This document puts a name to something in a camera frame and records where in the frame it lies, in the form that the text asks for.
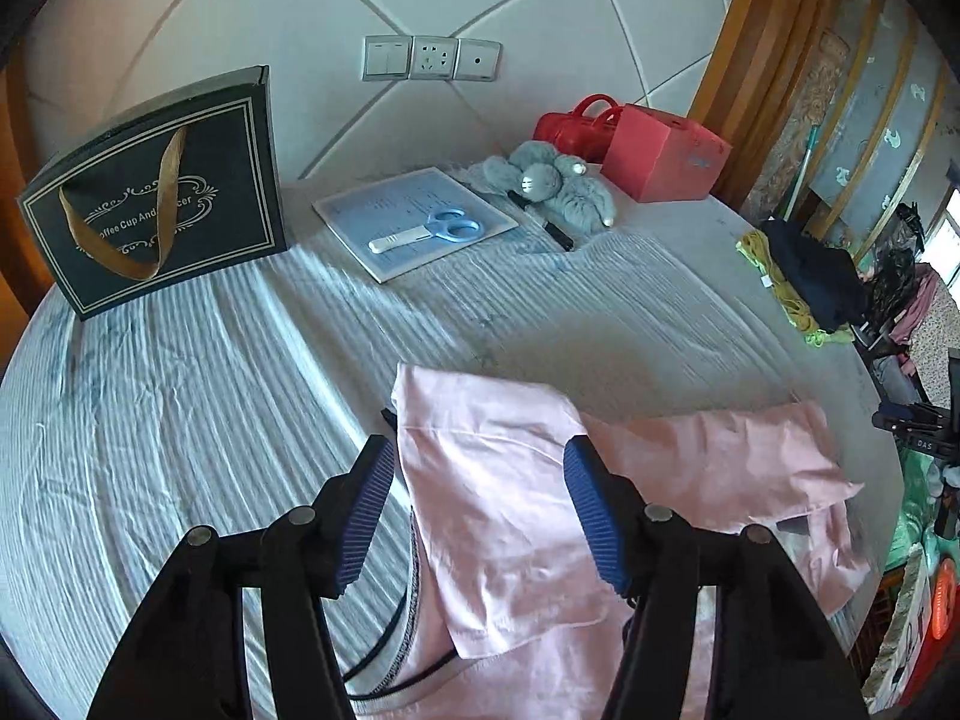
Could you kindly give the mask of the grey plush toy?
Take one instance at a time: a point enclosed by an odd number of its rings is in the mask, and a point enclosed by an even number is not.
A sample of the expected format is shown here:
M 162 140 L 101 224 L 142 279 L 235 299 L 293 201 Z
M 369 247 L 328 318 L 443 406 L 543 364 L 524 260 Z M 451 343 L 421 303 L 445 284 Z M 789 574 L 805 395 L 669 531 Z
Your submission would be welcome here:
M 478 171 L 487 187 L 543 206 L 583 234 L 610 229 L 617 219 L 612 193 L 586 161 L 551 143 L 527 140 L 509 156 L 490 156 Z

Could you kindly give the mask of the dark green gift bag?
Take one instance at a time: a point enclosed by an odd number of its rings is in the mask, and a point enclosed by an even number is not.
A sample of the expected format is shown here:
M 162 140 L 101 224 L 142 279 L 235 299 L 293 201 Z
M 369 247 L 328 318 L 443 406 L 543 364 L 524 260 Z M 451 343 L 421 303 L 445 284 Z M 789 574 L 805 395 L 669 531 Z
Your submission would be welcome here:
M 252 65 L 122 112 L 18 199 L 76 317 L 288 247 L 270 70 Z

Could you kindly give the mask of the pink t-shirt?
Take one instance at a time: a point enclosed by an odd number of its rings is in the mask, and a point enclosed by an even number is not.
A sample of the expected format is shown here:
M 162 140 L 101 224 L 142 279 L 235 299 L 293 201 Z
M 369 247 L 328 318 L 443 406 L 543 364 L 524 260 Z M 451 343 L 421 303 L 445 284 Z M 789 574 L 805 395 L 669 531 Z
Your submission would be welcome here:
M 630 611 L 597 574 L 563 479 L 569 439 L 706 530 L 802 520 L 789 556 L 825 613 L 871 567 L 854 483 L 820 406 L 607 424 L 538 383 L 400 366 L 398 465 L 412 503 L 407 600 L 347 681 L 361 718 L 594 718 Z

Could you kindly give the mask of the black marker pen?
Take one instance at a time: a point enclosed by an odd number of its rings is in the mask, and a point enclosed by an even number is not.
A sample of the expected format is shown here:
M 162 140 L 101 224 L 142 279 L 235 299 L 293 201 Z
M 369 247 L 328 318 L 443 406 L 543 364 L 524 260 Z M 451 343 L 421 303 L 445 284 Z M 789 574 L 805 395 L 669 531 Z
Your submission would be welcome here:
M 519 193 L 508 192 L 508 200 L 519 208 L 519 210 L 524 211 L 529 218 L 534 221 L 537 226 L 542 229 L 542 231 L 548 234 L 548 237 L 555 242 L 556 245 L 559 245 L 565 252 L 571 252 L 574 249 L 574 241 L 571 239 L 568 234 L 561 227 L 553 224 L 548 218 L 545 218 L 542 213 L 540 213 L 537 208 L 535 208 L 534 203 L 530 203 L 529 200 L 521 197 Z

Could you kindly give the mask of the blue clipboard folder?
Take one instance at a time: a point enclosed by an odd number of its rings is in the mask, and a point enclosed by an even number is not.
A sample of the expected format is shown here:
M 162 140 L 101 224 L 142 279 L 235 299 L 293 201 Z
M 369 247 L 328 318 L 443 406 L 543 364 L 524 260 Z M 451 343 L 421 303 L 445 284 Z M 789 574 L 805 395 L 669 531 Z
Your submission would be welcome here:
M 514 218 L 436 167 L 337 193 L 316 200 L 313 208 L 353 259 L 378 283 L 387 283 L 517 226 Z M 480 221 L 485 228 L 482 237 L 466 244 L 428 239 L 381 255 L 371 254 L 368 249 L 368 242 L 373 239 L 420 226 L 431 213 L 443 208 L 460 208 Z

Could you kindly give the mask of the red handbag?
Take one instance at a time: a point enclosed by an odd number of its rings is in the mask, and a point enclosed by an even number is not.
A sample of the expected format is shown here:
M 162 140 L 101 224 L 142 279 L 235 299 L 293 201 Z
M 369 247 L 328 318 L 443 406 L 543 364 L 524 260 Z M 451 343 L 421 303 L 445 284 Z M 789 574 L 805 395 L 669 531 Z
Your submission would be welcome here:
M 591 94 L 568 112 L 547 112 L 537 121 L 534 140 L 550 143 L 560 153 L 586 163 L 605 160 L 619 125 L 623 106 L 608 94 Z

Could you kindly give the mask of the blue handled scissors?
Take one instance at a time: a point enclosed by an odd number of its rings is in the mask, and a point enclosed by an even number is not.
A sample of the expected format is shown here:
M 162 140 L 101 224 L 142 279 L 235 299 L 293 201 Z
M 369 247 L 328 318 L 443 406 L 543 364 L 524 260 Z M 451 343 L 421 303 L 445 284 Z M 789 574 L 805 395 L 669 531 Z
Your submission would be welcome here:
M 439 239 L 449 244 L 466 244 L 482 237 L 485 228 L 460 208 L 443 208 L 435 211 L 420 226 L 368 242 L 371 254 L 381 255 L 391 250 L 416 244 L 428 239 Z

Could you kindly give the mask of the white wall socket panel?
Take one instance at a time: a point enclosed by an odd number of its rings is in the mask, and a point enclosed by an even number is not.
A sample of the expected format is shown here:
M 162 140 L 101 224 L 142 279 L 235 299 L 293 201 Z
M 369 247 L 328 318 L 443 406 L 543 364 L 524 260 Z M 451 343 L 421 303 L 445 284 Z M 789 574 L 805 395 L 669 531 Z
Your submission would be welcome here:
M 361 52 L 363 82 L 436 80 L 493 82 L 503 46 L 464 37 L 366 36 Z

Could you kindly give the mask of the blue striped bed sheet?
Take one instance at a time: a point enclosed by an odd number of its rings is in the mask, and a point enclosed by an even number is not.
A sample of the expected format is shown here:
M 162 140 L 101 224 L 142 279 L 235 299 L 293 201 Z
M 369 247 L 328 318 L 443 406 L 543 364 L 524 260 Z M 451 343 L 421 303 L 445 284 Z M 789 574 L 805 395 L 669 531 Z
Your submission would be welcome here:
M 60 718 L 88 711 L 187 528 L 306 504 L 384 429 L 402 362 L 539 382 L 607 422 L 822 406 L 856 548 L 882 561 L 900 461 L 847 344 L 814 348 L 716 200 L 627 203 L 563 250 L 530 223 L 378 283 L 285 192 L 290 245 L 80 320 L 49 293 L 2 380 L 2 637 Z

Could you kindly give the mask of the pile of dark clothes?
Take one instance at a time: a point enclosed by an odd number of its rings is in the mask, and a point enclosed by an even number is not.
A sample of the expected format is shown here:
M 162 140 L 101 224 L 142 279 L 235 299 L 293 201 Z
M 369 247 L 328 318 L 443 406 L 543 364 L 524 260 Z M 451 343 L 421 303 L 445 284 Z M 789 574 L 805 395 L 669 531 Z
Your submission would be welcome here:
M 846 250 L 828 247 L 779 218 L 761 223 L 760 231 L 768 239 L 779 270 L 807 302 L 823 330 L 834 332 L 841 325 L 861 325 L 869 298 Z

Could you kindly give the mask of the red paper bag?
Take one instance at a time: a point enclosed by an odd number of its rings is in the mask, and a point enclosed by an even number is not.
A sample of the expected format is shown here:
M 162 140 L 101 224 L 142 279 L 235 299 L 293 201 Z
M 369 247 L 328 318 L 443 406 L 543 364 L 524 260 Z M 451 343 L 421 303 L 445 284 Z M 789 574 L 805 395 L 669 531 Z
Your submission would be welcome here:
M 601 174 L 638 203 L 708 197 L 731 145 L 709 128 L 663 110 L 625 106 Z

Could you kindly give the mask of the yellow green cloth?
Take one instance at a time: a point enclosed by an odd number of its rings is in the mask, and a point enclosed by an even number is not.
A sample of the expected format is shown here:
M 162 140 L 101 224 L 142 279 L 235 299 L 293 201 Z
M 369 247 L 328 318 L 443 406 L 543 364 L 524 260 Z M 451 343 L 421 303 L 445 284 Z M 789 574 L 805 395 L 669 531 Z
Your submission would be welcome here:
M 814 348 L 823 348 L 825 344 L 832 343 L 853 343 L 854 333 L 849 325 L 841 325 L 834 332 L 827 332 L 820 327 L 809 304 L 800 297 L 773 259 L 770 241 L 763 232 L 743 234 L 736 243 L 736 249 L 758 270 L 763 288 L 773 293 L 786 319 L 804 337 L 805 343 Z

